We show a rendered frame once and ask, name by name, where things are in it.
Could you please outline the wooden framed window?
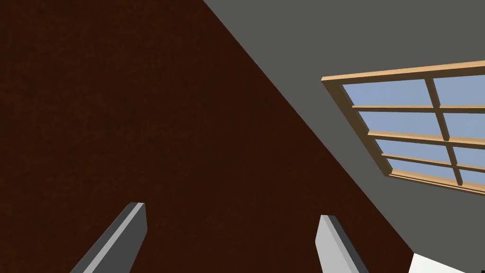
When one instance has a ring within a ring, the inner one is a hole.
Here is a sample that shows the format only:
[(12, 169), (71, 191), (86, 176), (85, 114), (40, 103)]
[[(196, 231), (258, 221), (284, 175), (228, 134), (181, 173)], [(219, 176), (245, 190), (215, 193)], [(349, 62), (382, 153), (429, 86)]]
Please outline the wooden framed window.
[(485, 196), (485, 60), (321, 81), (383, 175)]

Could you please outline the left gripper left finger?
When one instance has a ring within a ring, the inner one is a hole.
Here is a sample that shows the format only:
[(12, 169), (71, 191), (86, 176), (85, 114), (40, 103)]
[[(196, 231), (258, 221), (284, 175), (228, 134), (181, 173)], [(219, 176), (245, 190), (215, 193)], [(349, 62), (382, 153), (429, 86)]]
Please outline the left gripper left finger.
[(145, 204), (130, 202), (70, 273), (130, 273), (146, 233)]

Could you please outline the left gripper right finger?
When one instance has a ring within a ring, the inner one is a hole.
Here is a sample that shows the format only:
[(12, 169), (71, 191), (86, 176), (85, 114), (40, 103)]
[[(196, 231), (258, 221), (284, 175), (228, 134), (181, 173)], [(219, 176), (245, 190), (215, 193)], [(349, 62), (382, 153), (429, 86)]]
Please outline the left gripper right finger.
[(335, 216), (320, 216), (315, 246), (323, 273), (369, 273)]

